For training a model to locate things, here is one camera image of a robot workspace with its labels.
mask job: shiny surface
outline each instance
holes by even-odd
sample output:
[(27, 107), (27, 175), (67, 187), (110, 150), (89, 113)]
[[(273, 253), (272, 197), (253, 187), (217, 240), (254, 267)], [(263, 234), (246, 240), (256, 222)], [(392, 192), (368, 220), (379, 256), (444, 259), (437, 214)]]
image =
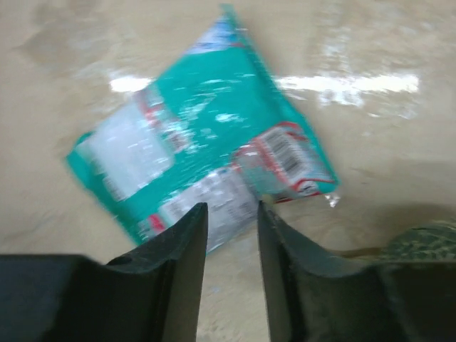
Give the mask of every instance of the shiny surface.
[[(124, 101), (119, 79), (154, 78), (219, 9), (210, 0), (50, 3), (0, 1), (0, 251), (107, 261), (132, 244), (61, 158)], [(322, 197), (280, 204), (291, 226), (354, 249), (452, 215), (456, 4), (234, 5), (341, 176), (335, 208)], [(253, 230), (208, 257), (199, 327), (204, 342), (267, 339)]]

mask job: sealed edge of package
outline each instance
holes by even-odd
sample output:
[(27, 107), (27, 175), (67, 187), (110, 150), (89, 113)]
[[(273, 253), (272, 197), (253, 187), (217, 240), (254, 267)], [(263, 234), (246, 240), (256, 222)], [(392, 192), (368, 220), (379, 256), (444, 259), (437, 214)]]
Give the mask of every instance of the sealed edge of package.
[(255, 220), (258, 199), (330, 194), (338, 179), (231, 6), (175, 64), (82, 136), (67, 162), (138, 244), (209, 205), (207, 250)]

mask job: plastic bag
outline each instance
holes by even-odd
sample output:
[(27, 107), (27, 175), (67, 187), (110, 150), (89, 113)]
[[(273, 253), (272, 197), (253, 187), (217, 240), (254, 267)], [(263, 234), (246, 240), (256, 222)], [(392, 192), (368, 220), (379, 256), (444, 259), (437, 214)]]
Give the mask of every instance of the plastic bag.
[(254, 220), (261, 195), (288, 200), (338, 185), (230, 6), (180, 60), (81, 137), (67, 161), (137, 243), (207, 202), (209, 251)]

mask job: floor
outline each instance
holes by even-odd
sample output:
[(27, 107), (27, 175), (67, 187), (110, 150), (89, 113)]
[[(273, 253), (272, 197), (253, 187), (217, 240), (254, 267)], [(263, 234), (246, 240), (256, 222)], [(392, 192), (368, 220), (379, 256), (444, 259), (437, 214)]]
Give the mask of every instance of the floor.
[[(153, 78), (219, 16), (195, 1), (0, 0), (0, 252), (107, 261), (133, 248), (62, 158), (124, 101), (111, 81)], [(334, 208), (281, 204), (292, 226), (343, 250), (452, 216), (456, 3), (234, 5), (342, 180)], [(208, 256), (198, 339), (267, 341), (254, 228)]]

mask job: green plastic bag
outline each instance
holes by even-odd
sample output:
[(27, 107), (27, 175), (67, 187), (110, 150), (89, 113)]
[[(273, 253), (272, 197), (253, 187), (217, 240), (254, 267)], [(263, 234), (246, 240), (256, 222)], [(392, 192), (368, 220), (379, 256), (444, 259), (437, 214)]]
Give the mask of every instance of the green plastic bag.
[(230, 6), (178, 62), (81, 137), (67, 161), (138, 244), (207, 202), (212, 250), (254, 220), (259, 196), (294, 199), (338, 185)]

